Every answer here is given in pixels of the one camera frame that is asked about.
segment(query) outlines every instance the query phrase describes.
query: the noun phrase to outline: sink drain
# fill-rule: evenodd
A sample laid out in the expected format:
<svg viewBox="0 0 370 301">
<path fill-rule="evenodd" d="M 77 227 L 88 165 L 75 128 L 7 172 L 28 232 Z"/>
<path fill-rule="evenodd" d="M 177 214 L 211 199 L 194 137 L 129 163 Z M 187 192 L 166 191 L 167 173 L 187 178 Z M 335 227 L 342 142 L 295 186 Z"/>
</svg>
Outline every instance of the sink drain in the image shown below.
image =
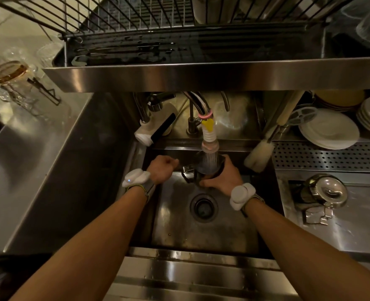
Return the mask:
<svg viewBox="0 0 370 301">
<path fill-rule="evenodd" d="M 201 223 L 211 222 L 218 214 L 218 205 L 208 194 L 199 194 L 191 202 L 191 214 Z"/>
</svg>

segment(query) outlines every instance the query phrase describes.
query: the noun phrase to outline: pot handle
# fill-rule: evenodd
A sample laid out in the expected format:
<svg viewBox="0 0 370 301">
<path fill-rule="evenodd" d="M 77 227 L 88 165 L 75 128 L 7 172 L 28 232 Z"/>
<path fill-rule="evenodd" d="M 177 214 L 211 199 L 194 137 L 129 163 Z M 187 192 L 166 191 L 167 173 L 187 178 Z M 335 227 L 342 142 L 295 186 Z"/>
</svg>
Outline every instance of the pot handle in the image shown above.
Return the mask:
<svg viewBox="0 0 370 301">
<path fill-rule="evenodd" d="M 181 169 L 181 174 L 188 184 L 195 181 L 195 169 L 193 168 L 193 165 L 183 166 Z"/>
</svg>

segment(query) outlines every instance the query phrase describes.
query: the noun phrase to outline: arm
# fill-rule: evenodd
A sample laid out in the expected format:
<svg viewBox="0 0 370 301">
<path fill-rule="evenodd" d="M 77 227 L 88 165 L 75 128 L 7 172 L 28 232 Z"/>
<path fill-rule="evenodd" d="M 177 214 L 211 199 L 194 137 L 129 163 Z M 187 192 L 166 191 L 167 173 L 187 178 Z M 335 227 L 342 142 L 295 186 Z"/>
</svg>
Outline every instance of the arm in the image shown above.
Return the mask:
<svg viewBox="0 0 370 301">
<path fill-rule="evenodd" d="M 178 160 L 158 156 L 147 171 L 157 185 L 171 177 Z M 127 252 L 146 204 L 134 186 L 70 239 L 12 296 L 12 301 L 102 300 Z"/>
<path fill-rule="evenodd" d="M 222 174 L 202 181 L 230 196 L 242 185 L 228 156 Z M 244 210 L 278 265 L 304 300 L 370 300 L 370 271 L 328 243 L 303 230 L 257 198 Z"/>
</svg>

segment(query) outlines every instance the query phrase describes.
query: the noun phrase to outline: white wrist sensor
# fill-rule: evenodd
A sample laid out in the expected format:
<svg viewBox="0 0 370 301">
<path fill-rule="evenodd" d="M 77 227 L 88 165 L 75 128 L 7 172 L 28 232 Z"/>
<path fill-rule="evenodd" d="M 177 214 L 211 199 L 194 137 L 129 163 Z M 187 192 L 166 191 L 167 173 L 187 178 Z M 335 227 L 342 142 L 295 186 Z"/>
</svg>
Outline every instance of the white wrist sensor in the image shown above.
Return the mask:
<svg viewBox="0 0 370 301">
<path fill-rule="evenodd" d="M 241 210 L 241 208 L 256 194 L 256 189 L 251 184 L 246 182 L 242 186 L 237 186 L 232 189 L 231 199 L 229 203 L 234 210 Z"/>
<path fill-rule="evenodd" d="M 144 189 L 147 201 L 149 201 L 156 189 L 154 182 L 150 179 L 150 172 L 143 171 L 142 169 L 132 170 L 125 175 L 122 187 L 129 189 L 133 186 L 140 186 Z"/>
</svg>

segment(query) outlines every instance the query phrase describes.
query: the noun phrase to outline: drain hole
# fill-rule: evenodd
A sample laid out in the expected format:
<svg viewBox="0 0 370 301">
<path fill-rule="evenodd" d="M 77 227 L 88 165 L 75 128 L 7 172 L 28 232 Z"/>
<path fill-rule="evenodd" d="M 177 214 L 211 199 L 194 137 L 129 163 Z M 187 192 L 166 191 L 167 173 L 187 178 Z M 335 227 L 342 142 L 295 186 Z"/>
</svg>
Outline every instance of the drain hole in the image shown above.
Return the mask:
<svg viewBox="0 0 370 301">
<path fill-rule="evenodd" d="M 214 215 L 214 205 L 209 199 L 200 199 L 195 204 L 196 215 L 204 220 Z"/>
</svg>

